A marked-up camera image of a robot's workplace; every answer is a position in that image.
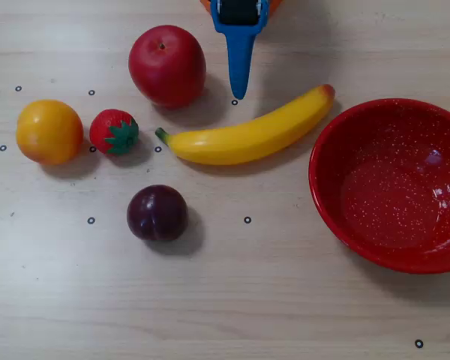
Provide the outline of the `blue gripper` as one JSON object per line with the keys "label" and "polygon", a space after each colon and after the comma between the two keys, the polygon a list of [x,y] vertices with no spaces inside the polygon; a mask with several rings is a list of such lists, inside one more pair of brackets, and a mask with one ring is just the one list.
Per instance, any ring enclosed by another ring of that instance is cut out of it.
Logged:
{"label": "blue gripper", "polygon": [[209,2],[215,30],[226,36],[229,82],[233,96],[247,92],[254,41],[269,19],[270,1],[214,0]]}

